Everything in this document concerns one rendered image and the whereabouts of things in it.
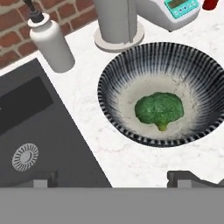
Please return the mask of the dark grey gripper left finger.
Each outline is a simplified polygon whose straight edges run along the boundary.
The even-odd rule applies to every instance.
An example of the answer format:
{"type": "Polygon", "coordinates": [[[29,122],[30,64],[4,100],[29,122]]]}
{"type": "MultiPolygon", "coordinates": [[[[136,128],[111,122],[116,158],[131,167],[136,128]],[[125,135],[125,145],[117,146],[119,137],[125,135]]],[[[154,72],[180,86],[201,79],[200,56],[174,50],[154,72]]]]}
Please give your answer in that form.
{"type": "Polygon", "coordinates": [[[39,171],[13,186],[22,188],[54,188],[58,186],[58,173],[56,171],[39,171]]]}

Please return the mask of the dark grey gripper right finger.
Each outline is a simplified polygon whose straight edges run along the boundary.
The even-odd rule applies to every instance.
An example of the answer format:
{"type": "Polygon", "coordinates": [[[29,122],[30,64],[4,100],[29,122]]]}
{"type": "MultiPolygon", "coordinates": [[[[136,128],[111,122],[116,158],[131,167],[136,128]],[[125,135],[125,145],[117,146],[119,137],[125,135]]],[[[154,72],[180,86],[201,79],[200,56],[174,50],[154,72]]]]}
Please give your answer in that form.
{"type": "Polygon", "coordinates": [[[167,179],[168,188],[224,188],[224,179],[218,184],[215,184],[213,182],[198,178],[190,171],[168,171],[167,179]]]}

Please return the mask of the dark grey sink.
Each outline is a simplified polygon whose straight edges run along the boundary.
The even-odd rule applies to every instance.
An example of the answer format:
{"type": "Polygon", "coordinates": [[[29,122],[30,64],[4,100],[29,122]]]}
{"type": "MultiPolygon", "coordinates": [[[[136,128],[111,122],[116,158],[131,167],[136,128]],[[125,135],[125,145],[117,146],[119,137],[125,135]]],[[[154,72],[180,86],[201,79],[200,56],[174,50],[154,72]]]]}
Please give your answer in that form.
{"type": "Polygon", "coordinates": [[[57,172],[57,187],[110,183],[37,59],[0,76],[0,187],[57,172]]]}

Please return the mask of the green broccoli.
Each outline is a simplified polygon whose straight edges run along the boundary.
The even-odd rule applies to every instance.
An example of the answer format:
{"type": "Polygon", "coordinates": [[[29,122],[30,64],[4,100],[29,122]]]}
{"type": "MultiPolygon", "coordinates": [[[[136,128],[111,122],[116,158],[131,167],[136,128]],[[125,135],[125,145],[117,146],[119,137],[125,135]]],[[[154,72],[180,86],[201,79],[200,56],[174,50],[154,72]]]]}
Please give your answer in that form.
{"type": "Polygon", "coordinates": [[[141,123],[155,124],[159,131],[166,131],[171,122],[184,116],[182,101],[171,93],[156,92],[144,96],[135,105],[135,115],[141,123]]]}

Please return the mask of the striped black and white bowl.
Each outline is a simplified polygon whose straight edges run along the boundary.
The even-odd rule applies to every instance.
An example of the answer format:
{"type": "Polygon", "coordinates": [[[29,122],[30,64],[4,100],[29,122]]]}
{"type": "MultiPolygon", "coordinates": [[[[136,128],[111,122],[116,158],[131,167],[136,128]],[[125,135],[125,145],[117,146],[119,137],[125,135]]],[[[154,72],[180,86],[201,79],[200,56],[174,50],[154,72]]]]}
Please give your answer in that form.
{"type": "Polygon", "coordinates": [[[97,94],[111,124],[139,144],[188,144],[224,123],[224,67],[188,45],[147,43],[118,54],[102,71],[97,94]],[[156,92],[176,95],[184,108],[184,115],[162,130],[135,115],[137,101],[156,92]]]}

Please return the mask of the white soap dispenser bottle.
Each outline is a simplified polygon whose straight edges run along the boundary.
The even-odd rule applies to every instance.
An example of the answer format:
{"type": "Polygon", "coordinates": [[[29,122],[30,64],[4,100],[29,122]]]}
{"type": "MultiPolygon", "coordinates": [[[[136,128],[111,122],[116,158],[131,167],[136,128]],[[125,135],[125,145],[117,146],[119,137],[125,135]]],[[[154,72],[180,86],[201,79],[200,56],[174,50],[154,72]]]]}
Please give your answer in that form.
{"type": "Polygon", "coordinates": [[[74,67],[75,59],[60,29],[50,15],[37,10],[32,0],[23,0],[29,8],[30,38],[42,53],[50,68],[58,74],[74,67]]]}

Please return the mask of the white kitchen scale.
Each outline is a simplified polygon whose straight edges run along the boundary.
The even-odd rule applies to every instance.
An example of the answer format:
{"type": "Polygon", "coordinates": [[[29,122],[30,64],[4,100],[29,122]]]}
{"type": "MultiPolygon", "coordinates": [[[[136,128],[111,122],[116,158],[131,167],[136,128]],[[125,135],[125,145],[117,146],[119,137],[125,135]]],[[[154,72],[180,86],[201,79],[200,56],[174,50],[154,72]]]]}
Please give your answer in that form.
{"type": "Polygon", "coordinates": [[[168,32],[190,24],[201,6],[201,0],[136,0],[137,14],[168,32]]]}

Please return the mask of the red bottle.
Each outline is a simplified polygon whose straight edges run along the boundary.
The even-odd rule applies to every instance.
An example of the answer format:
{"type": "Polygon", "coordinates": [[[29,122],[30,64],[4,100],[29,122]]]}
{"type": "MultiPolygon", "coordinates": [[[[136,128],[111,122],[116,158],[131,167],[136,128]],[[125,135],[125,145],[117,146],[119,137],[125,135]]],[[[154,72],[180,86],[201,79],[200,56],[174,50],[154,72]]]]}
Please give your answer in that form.
{"type": "Polygon", "coordinates": [[[218,2],[219,0],[205,0],[202,8],[206,11],[212,11],[216,8],[218,2]]]}

